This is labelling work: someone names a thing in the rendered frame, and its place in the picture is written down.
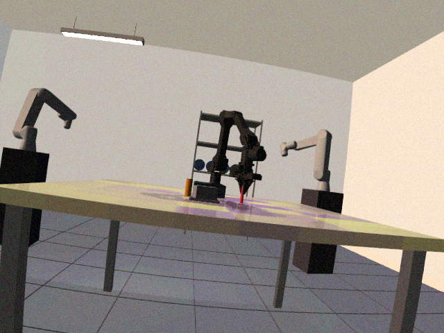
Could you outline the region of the orange cylinder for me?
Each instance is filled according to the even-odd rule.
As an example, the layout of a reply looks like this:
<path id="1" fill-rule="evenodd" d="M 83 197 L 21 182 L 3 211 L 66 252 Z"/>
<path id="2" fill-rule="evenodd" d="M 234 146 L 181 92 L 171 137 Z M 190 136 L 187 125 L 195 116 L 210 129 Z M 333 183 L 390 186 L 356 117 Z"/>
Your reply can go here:
<path id="1" fill-rule="evenodd" d="M 193 182 L 193 179 L 187 178 L 186 187 L 185 187 L 185 196 L 191 196 L 192 182 Z"/>

